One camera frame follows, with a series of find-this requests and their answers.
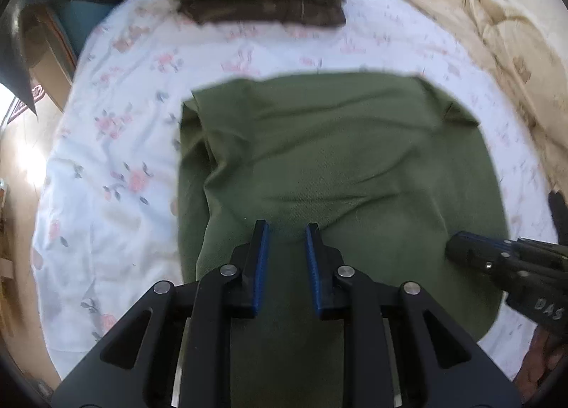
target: brown folded garment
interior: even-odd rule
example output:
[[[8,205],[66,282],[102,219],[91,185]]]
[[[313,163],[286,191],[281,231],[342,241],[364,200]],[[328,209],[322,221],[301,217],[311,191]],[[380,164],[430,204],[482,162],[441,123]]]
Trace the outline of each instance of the brown folded garment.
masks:
[[[196,23],[261,21],[319,27],[345,25],[342,0],[179,0]]]

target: blue gripper pad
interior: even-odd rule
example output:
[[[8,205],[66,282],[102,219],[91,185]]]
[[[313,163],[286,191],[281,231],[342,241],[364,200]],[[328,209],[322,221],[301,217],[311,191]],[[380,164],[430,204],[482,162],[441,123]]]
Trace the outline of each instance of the blue gripper pad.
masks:
[[[255,271],[255,292],[252,298],[252,308],[256,316],[258,310],[260,309],[260,304],[262,302],[262,293],[264,290],[264,280],[266,277],[266,260],[268,258],[268,241],[269,241],[269,226],[268,223],[264,223],[262,229],[262,238],[260,241],[260,248],[258,249],[258,260],[256,263]]]
[[[316,253],[313,249],[310,226],[306,227],[306,257],[308,258],[308,269],[310,271],[313,306],[316,310],[317,316],[320,316],[322,312],[322,288],[320,286],[320,276],[317,269]]]

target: bed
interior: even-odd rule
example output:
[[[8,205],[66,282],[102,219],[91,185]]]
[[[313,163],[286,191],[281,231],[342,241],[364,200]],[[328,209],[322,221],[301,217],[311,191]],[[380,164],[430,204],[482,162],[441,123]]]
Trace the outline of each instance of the bed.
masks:
[[[49,355],[64,378],[156,281],[182,282],[179,121],[194,89],[235,77],[380,70],[420,75],[479,119],[510,235],[556,242],[546,179],[495,81],[404,0],[347,0],[346,25],[197,26],[175,0],[125,0],[87,40],[47,161],[31,261]],[[480,341],[513,378],[535,325],[502,305]]]

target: metal screw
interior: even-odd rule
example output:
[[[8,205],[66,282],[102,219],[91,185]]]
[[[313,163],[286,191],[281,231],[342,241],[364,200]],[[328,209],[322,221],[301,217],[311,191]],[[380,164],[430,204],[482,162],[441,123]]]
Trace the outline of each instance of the metal screw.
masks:
[[[337,269],[337,274],[340,277],[348,279],[355,275],[355,269],[350,265],[342,265],[339,269]]]
[[[420,292],[420,285],[418,283],[414,283],[413,281],[405,283],[403,288],[407,294],[411,294],[413,296],[416,296]]]
[[[221,266],[219,271],[223,277],[232,277],[237,273],[237,268],[233,264],[225,264]]]
[[[154,292],[155,294],[166,294],[170,291],[170,287],[170,282],[162,280],[154,285]]]

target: beige blanket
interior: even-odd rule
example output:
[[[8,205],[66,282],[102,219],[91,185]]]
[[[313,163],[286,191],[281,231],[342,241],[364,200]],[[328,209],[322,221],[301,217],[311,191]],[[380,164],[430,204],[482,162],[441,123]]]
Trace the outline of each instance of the beige blanket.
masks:
[[[550,184],[568,195],[568,77],[558,53],[514,0],[408,0],[452,33],[515,103]]]

